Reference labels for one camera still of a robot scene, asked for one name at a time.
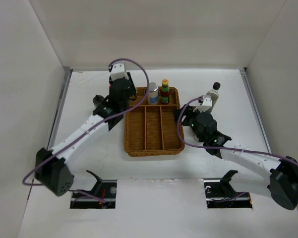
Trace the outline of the silver lid blue label jar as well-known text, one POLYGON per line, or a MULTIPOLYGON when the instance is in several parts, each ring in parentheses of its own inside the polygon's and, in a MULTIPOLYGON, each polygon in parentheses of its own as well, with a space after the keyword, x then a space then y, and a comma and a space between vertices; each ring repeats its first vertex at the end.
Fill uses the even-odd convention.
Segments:
POLYGON ((149 83, 147 102, 149 105, 156 105, 159 98, 159 87, 155 82, 149 83))

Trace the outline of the yellow cap green label bottle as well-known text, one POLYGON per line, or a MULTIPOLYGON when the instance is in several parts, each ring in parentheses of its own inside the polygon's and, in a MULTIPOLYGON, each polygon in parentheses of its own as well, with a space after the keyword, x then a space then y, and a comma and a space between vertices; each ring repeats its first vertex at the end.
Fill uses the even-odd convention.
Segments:
POLYGON ((161 87, 161 103, 162 104, 168 104, 169 103, 169 97, 170 97, 170 88, 169 88, 169 81, 167 79, 162 80, 162 87, 161 87))

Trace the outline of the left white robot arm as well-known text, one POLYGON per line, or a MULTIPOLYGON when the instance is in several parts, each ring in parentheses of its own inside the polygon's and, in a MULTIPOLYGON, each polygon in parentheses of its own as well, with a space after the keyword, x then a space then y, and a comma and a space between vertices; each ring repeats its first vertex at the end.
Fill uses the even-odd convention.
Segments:
POLYGON ((136 88, 129 72, 112 73, 109 94, 95 108, 87 121, 73 134, 51 149, 36 154, 35 178, 54 195, 62 196, 71 188, 83 190, 89 197, 101 193, 101 185, 88 180, 80 184, 71 173, 76 158, 93 142, 112 130, 129 110, 129 102, 136 98, 136 88))

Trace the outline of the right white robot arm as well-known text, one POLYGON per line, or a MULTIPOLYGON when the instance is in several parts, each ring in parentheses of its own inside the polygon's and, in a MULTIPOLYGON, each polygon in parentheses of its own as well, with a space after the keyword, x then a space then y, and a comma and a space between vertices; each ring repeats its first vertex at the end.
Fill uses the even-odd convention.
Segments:
POLYGON ((289 156, 251 151, 233 145, 232 139, 217 130, 212 115, 197 107, 184 105, 173 111, 177 129, 188 126, 201 149, 219 159, 234 162, 261 176, 261 179, 242 179, 237 170, 228 171, 220 179, 220 190, 225 196, 236 192, 250 192, 272 198, 279 206, 294 210, 298 205, 298 162, 289 156))

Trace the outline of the steel top glass grinder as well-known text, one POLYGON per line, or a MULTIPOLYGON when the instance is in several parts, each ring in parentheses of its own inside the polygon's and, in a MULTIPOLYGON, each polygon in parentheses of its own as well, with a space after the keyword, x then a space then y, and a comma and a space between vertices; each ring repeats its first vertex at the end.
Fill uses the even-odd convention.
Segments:
POLYGON ((196 141, 196 142, 199 142, 199 138, 194 134, 194 140, 196 141))

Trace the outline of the black lid shaker jar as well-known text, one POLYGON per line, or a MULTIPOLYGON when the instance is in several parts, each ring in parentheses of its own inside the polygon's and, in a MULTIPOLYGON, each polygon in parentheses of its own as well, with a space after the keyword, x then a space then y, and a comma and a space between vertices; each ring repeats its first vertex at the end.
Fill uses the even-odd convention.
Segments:
POLYGON ((94 107, 97 108, 104 100, 104 97, 102 95, 95 95, 92 99, 92 102, 94 104, 94 107))

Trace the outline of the black cap soy sauce bottle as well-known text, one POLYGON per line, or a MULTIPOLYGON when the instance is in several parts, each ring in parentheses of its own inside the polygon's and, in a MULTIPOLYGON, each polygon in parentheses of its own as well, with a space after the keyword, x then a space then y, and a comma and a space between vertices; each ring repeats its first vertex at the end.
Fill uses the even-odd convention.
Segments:
POLYGON ((206 95, 210 96, 212 100, 212 107, 207 110, 207 112, 209 113, 213 111, 214 106, 216 105, 216 102, 219 98, 218 90, 220 89, 220 87, 221 87, 221 84, 219 82, 215 82, 212 86, 212 89, 206 93, 206 95))

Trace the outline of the brown wicker divided basket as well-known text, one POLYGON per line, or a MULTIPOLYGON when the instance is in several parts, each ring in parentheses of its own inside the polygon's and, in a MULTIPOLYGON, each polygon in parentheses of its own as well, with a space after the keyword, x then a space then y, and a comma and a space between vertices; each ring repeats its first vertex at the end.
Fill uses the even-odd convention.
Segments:
POLYGON ((174 110, 180 108, 179 93, 170 88, 168 104, 145 100, 124 115, 124 149, 131 157, 176 155, 185 145, 178 137, 174 110))

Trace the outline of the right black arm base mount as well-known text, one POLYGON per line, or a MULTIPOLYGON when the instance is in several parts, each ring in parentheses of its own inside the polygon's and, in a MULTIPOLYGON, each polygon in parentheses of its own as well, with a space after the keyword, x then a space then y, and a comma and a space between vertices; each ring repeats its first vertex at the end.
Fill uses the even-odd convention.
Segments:
POLYGON ((250 194, 236 192, 230 185, 238 171, 230 170, 222 178, 204 180, 206 206, 208 209, 249 208, 252 209, 250 194))

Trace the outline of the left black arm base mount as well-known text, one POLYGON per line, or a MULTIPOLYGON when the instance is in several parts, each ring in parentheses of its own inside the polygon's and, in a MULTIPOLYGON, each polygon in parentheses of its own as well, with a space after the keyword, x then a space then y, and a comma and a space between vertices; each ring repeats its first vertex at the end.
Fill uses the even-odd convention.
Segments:
POLYGON ((115 209, 117 196, 117 180, 103 180, 90 170, 86 171, 95 180, 90 190, 83 193, 73 192, 70 209, 115 209))

